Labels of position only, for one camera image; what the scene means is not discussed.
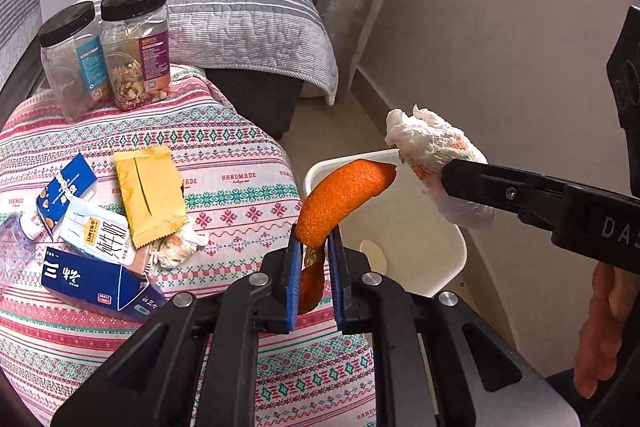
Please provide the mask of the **right hand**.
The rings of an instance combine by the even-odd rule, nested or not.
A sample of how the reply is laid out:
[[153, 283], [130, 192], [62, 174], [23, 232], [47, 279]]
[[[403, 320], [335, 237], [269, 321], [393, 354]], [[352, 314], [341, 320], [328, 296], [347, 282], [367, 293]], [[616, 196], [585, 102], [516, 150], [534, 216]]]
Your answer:
[[593, 271], [587, 320], [579, 333], [574, 386], [585, 399], [600, 381], [614, 374], [622, 347], [623, 329], [639, 294], [639, 277], [599, 262]]

